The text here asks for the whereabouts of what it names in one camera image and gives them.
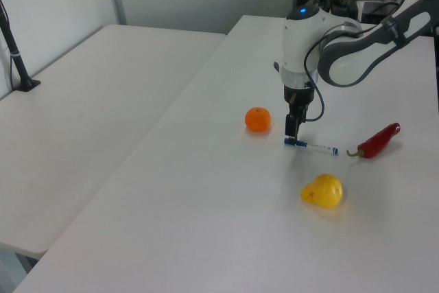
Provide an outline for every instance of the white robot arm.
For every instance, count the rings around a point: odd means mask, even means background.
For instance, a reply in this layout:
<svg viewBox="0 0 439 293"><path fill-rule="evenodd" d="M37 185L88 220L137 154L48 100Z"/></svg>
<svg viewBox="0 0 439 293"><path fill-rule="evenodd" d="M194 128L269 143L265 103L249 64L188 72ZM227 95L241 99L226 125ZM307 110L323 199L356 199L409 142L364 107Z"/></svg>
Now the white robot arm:
<svg viewBox="0 0 439 293"><path fill-rule="evenodd" d="M289 103L285 134L290 142L297 141L300 123L312 121L306 118L306 112L318 75L333 86L358 84L383 59L438 23L439 0L404 0L395 14L363 34L354 20L308 6L293 10L283 28L280 68L285 101ZM320 39L324 39L320 48L307 58L308 74L305 55Z"/></svg>

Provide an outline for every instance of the tangerine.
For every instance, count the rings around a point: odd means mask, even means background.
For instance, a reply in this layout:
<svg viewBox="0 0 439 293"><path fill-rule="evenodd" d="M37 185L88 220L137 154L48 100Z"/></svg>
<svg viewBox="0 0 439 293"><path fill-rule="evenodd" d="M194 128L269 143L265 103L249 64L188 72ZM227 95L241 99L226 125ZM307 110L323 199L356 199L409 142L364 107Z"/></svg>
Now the tangerine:
<svg viewBox="0 0 439 293"><path fill-rule="evenodd" d="M272 116L265 108L251 108L246 113L247 128L253 132L265 132L270 128Z"/></svg>

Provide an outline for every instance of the pear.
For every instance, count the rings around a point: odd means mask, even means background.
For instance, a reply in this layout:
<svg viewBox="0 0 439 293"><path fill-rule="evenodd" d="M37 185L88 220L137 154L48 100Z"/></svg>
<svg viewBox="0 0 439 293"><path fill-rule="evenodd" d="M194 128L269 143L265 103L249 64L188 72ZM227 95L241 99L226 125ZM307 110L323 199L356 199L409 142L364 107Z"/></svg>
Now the pear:
<svg viewBox="0 0 439 293"><path fill-rule="evenodd" d="M336 176L322 174L302 189L300 197L321 207L335 207L343 197L343 186Z"/></svg>

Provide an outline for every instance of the marker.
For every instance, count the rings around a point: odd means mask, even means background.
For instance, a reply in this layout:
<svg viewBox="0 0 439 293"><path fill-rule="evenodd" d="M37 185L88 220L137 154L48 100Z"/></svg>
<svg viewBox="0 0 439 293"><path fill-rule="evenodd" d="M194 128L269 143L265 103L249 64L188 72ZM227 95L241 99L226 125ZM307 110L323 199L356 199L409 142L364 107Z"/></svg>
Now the marker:
<svg viewBox="0 0 439 293"><path fill-rule="evenodd" d="M285 144L288 145L294 145L293 143L289 142L289 139L286 137L285 140L283 141ZM329 154L333 154L334 156L338 155L338 149L337 148L332 148L332 147L326 147L324 145L318 145L318 144L309 144L303 141L297 141L296 144L299 147L304 147L304 148L309 148L311 150L317 150L317 151L322 151L322 152L326 152Z"/></svg>

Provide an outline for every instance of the table surface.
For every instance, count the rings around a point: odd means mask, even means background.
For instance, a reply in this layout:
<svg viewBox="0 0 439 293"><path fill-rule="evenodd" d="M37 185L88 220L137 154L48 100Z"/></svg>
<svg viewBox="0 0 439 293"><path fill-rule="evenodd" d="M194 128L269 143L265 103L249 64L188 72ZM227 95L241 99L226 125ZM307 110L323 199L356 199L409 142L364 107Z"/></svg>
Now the table surface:
<svg viewBox="0 0 439 293"><path fill-rule="evenodd" d="M283 19L243 17L18 287L26 292L434 292L439 123L433 41L417 38L357 86L320 81L327 111L284 145L273 69ZM272 114L268 134L244 115ZM314 101L309 117L320 112ZM344 153L388 124L375 159ZM342 181L335 209L300 199Z"/></svg>
<svg viewBox="0 0 439 293"><path fill-rule="evenodd" d="M39 258L225 38L110 25L0 101L0 247Z"/></svg>

